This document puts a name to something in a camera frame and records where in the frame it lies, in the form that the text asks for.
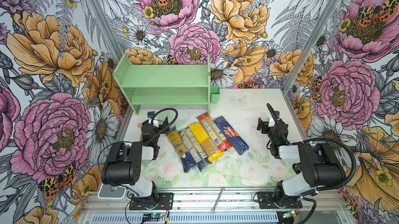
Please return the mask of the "spaghetti bag with blue end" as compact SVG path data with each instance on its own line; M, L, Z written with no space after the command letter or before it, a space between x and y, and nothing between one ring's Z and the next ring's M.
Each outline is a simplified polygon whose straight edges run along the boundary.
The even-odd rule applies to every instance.
M175 128L172 128L167 134L167 138L177 153L183 165L183 171L189 172L192 168L197 166L193 156L184 144L182 138Z

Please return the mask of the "spaghetti bag with white label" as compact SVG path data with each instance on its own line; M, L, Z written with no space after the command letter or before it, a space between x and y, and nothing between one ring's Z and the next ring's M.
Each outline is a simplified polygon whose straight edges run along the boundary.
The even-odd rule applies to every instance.
M194 161L196 162L197 168L200 172L202 172L205 167L210 163L205 151L188 127L179 131L178 133L183 143L192 155Z

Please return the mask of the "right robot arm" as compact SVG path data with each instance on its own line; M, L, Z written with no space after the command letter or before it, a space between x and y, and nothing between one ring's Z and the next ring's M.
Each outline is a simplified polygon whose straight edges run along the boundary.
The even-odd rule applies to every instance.
M299 142L292 144L287 140L288 125L278 116L269 120L258 119L257 130L269 138L267 148L279 160L293 161L296 175L279 181L275 188L273 203L278 208L292 206L300 197L316 193L322 188L337 188L346 179L346 172L327 141Z

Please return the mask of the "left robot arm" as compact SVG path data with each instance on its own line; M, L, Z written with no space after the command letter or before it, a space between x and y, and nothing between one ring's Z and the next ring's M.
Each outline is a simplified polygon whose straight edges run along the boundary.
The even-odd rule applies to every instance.
M161 134L169 130L168 118L159 120L161 112L148 112L148 119L141 124L138 142L116 142L111 145L109 154L101 171L98 198L103 200L131 199L129 208L133 210L155 209L160 197L154 182L141 174L145 161L158 158Z

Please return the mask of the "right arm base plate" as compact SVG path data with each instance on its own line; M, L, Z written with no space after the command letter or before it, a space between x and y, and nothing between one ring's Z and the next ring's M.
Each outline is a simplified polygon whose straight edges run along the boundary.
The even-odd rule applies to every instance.
M301 209L302 203L299 198L286 197L277 198L273 192L257 192L253 200L259 204L261 209Z

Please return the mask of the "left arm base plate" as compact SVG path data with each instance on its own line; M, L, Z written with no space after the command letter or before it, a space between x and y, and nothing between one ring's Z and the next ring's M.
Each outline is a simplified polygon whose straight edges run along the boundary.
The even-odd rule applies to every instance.
M157 197L133 197L129 203L129 210L172 210L173 193L158 193Z

